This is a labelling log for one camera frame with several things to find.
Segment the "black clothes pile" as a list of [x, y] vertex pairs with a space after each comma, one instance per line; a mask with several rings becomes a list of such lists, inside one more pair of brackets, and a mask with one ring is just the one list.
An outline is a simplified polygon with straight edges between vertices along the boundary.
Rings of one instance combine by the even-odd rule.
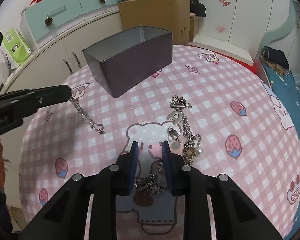
[[200, 3], [198, 0], [189, 0], [190, 1], [190, 18], [196, 17], [206, 17], [206, 7]]

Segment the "teal bunk bed frame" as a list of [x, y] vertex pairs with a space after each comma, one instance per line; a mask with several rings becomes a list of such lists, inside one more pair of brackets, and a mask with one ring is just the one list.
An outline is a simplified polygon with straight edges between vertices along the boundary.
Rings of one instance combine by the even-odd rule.
[[277, 29], [266, 32], [262, 37], [259, 51], [269, 46], [284, 52], [290, 70], [300, 78], [300, 4], [289, 0], [289, 14]]

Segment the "cream curved cabinet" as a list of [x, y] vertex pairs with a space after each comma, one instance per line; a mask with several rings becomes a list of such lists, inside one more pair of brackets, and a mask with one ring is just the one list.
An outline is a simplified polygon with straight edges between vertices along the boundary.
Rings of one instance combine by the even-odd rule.
[[21, 89], [42, 88], [63, 83], [87, 65], [83, 49], [122, 31], [119, 7], [94, 16], [66, 30], [35, 51], [9, 76], [0, 95]]

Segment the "grey metal tin box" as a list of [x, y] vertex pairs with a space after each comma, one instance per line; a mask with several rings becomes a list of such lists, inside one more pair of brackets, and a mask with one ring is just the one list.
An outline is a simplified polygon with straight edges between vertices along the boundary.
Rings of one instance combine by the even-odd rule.
[[101, 40], [83, 50], [97, 83], [118, 98], [172, 63], [172, 32], [138, 26]]

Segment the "mint drawer unit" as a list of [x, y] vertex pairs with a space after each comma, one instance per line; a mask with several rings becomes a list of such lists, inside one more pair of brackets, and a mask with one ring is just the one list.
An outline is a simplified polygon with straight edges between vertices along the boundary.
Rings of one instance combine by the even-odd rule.
[[62, 32], [117, 8], [117, 0], [42, 0], [22, 12], [20, 32], [36, 50]]

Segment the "blue patterned mattress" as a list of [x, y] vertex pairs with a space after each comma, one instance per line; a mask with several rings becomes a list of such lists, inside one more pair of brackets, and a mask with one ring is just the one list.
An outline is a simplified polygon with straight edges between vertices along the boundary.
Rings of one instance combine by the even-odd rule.
[[[271, 84], [272, 91], [288, 110], [300, 141], [300, 90], [293, 74], [288, 72], [286, 75], [279, 75], [265, 63], [262, 64], [262, 67], [269, 84]], [[300, 233], [300, 201], [297, 212], [293, 216], [290, 232], [284, 239], [292, 239], [297, 233]]]

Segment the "large cardboard box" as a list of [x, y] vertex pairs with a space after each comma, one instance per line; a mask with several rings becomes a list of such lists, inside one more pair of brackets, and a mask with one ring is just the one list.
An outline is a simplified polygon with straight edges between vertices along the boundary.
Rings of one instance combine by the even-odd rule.
[[122, 28], [149, 26], [172, 32], [173, 44], [187, 45], [190, 0], [128, 0], [119, 3]]

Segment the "green white bag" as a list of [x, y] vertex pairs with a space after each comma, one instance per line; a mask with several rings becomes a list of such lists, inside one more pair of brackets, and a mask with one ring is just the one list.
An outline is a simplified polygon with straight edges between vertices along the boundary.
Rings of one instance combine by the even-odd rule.
[[9, 29], [2, 42], [16, 67], [21, 65], [32, 53], [18, 29]]

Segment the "folded dark clothes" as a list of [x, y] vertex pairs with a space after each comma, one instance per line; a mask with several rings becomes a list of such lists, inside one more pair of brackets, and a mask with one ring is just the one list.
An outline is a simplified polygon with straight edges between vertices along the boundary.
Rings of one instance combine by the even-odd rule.
[[289, 63], [283, 51], [264, 46], [261, 50], [259, 59], [278, 75], [287, 75], [289, 72]]

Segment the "pink checkered tablecloth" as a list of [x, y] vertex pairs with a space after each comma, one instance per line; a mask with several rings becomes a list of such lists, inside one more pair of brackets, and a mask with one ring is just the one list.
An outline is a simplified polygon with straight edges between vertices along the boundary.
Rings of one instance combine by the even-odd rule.
[[[21, 204], [31, 220], [73, 175], [90, 176], [111, 165], [133, 142], [173, 142], [167, 119], [172, 96], [190, 104], [186, 115], [201, 137], [195, 168], [227, 174], [285, 237], [300, 201], [300, 141], [290, 114], [267, 78], [208, 50], [174, 46], [173, 61], [119, 98], [112, 98], [88, 67], [65, 82], [88, 115], [90, 128], [70, 102], [40, 109], [21, 150]], [[157, 173], [159, 160], [139, 157], [136, 178]]]

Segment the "red storage bench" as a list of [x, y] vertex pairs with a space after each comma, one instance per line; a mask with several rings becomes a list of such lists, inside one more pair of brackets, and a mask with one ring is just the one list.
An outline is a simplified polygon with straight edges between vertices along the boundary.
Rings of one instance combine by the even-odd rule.
[[189, 45], [222, 54], [240, 63], [254, 74], [257, 74], [257, 69], [254, 65], [253, 58], [251, 57], [249, 51], [245, 49], [203, 35], [197, 35], [192, 42], [189, 42]]

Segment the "pink flower hair clip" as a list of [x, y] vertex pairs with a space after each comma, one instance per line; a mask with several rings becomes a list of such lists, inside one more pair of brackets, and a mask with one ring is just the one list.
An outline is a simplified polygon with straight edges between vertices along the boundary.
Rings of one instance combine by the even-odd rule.
[[151, 145], [141, 142], [139, 156], [145, 157], [146, 155], [150, 155], [154, 159], [162, 159], [162, 141]]

